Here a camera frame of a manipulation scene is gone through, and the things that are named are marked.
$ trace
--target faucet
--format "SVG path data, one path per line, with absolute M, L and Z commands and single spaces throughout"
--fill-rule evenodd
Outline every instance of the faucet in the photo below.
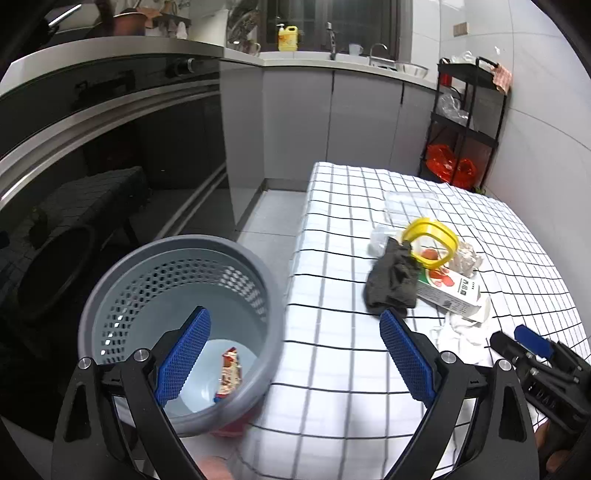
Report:
M 330 37 L 330 59 L 334 60 L 336 58 L 336 40 L 335 31 L 332 29 L 332 23 L 326 23 L 326 30 L 328 31 Z
M 374 47 L 379 47 L 379 46 L 381 46 L 381 47 L 384 47 L 384 49 L 385 49 L 386 51 L 388 51 L 388 47 L 387 47 L 386 45 L 384 45 L 383 43 L 374 43 L 374 44 L 371 46 L 371 48 L 369 49 L 369 66 L 370 66 L 370 67 L 371 67 L 371 61 L 372 61 L 372 58 L 374 57 Z

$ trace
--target dish soap jug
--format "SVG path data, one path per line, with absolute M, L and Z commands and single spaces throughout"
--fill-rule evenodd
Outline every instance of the dish soap jug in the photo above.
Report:
M 279 27 L 279 51 L 297 51 L 297 27 L 293 25 L 285 27 L 285 24 L 278 24 L 277 26 Z

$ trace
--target finger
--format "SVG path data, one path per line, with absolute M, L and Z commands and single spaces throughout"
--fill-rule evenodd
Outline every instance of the finger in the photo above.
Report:
M 566 457 L 569 456 L 569 453 L 570 452 L 568 450 L 559 450 L 558 452 L 554 452 L 552 455 L 550 455 L 550 458 L 548 458 L 548 461 L 546 462 L 546 470 L 548 470 L 549 473 L 554 473 L 556 470 L 558 470 L 558 467 L 564 463 Z
M 550 427 L 550 422 L 548 420 L 546 420 L 542 425 L 540 425 L 538 427 L 538 429 L 534 433 L 535 446 L 538 450 L 546 441 L 546 436 L 548 435 L 548 428 L 549 427 Z
M 197 462 L 207 480 L 234 480 L 226 462 L 220 457 L 204 457 Z

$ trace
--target white mug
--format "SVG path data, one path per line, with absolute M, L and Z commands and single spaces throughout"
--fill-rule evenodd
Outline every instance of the white mug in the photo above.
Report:
M 363 47 L 358 43 L 349 44 L 349 55 L 359 57 L 363 53 Z

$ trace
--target wall outlet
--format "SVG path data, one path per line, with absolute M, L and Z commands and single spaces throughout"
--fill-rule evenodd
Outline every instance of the wall outlet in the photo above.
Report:
M 458 23 L 453 26 L 453 36 L 461 37 L 462 35 L 468 35 L 468 22 Z

